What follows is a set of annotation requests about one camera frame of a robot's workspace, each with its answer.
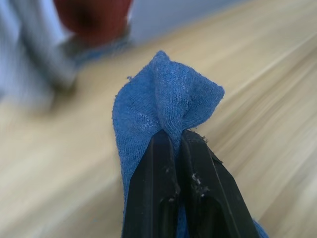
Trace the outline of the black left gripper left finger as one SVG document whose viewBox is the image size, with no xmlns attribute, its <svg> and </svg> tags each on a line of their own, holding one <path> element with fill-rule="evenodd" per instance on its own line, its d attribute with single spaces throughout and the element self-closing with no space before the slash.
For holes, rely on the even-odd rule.
<svg viewBox="0 0 317 238">
<path fill-rule="evenodd" d="M 173 146 L 167 133 L 161 130 L 151 138 L 131 177 L 123 237 L 174 238 L 178 200 Z"/>
</svg>

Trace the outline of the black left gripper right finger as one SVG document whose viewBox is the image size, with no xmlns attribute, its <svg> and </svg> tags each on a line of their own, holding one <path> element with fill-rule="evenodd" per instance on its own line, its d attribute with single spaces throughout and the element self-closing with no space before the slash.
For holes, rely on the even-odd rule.
<svg viewBox="0 0 317 238">
<path fill-rule="evenodd" d="M 182 133 L 177 176 L 192 238 L 256 238 L 233 176 L 195 132 Z"/>
</svg>

